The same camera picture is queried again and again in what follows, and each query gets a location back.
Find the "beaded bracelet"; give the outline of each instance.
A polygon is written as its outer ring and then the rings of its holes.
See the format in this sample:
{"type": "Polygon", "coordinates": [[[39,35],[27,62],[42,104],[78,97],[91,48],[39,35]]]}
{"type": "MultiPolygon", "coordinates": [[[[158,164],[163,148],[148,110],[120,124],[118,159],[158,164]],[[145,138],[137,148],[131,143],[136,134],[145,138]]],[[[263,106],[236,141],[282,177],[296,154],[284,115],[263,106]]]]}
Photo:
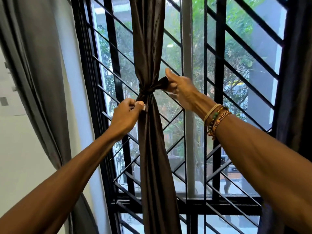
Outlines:
{"type": "Polygon", "coordinates": [[[209,123],[209,126],[208,126],[208,136],[212,136],[212,140],[214,140],[216,137],[215,136],[215,130],[216,130],[216,127],[218,126],[218,124],[221,122],[221,120],[223,120],[223,118],[226,115],[231,113],[228,111],[228,109],[229,108],[227,106],[222,106],[213,115],[213,119],[211,120],[211,122],[209,123]]]}

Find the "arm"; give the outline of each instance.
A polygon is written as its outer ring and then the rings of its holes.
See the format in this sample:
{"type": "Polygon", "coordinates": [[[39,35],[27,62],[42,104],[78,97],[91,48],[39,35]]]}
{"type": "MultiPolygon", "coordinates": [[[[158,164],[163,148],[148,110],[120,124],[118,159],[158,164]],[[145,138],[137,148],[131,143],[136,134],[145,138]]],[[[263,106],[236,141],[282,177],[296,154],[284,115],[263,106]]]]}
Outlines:
{"type": "MultiPolygon", "coordinates": [[[[216,103],[198,92],[188,78],[168,69],[166,75],[171,96],[203,120],[216,103]]],[[[233,164],[284,222],[300,233],[312,233],[312,163],[234,115],[218,125],[216,137],[233,164]]]]}
{"type": "Polygon", "coordinates": [[[115,109],[110,127],[76,157],[38,185],[0,218],[1,233],[57,233],[91,175],[114,143],[135,125],[143,102],[125,99],[115,109]]]}

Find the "grey curtain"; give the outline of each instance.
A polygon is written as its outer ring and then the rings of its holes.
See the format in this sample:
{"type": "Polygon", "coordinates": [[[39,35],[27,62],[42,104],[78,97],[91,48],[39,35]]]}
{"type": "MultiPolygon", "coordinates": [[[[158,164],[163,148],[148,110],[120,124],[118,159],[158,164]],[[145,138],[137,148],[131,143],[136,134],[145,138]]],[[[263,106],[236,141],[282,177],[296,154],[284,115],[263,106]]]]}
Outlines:
{"type": "Polygon", "coordinates": [[[138,118],[141,192],[145,234],[182,234],[171,168],[165,148],[156,89],[168,86],[158,80],[166,0],[130,0],[135,74],[140,82],[137,100],[146,104],[138,118]]]}
{"type": "MultiPolygon", "coordinates": [[[[312,161],[312,0],[289,0],[288,6],[272,136],[312,161]]],[[[297,233],[269,205],[262,211],[258,234],[297,233]]]]}
{"type": "MultiPolygon", "coordinates": [[[[56,169],[71,159],[60,43],[50,0],[0,0],[0,41],[41,145],[56,169]]],[[[67,233],[97,234],[81,194],[67,233]]]]}

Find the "forearm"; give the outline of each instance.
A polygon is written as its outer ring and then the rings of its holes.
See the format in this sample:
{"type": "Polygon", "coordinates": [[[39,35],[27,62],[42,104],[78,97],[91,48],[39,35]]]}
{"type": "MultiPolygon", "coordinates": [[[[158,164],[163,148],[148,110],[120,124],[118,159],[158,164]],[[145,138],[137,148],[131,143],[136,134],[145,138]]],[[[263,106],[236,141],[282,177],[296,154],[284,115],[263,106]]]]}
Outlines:
{"type": "MultiPolygon", "coordinates": [[[[197,99],[206,99],[194,110],[203,118],[214,102],[205,95],[197,99]]],[[[234,115],[218,125],[216,137],[233,164],[287,224],[302,233],[312,231],[310,161],[234,115]]]]}
{"type": "Polygon", "coordinates": [[[0,218],[1,233],[57,233],[114,142],[107,130],[37,186],[0,218]]]}

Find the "hand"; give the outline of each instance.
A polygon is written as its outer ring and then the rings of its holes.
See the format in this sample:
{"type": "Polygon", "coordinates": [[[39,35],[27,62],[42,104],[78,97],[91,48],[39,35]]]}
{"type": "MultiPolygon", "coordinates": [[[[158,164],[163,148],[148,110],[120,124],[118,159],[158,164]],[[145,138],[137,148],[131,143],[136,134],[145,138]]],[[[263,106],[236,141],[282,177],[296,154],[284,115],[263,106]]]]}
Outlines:
{"type": "Polygon", "coordinates": [[[171,98],[177,99],[185,110],[193,111],[194,96],[198,91],[191,80],[185,76],[177,76],[166,68],[166,76],[169,80],[169,86],[166,91],[170,92],[171,98]]]}
{"type": "Polygon", "coordinates": [[[117,141],[132,130],[138,120],[138,115],[143,109],[144,102],[136,102],[131,98],[126,98],[114,109],[114,115],[108,130],[117,141]]]}

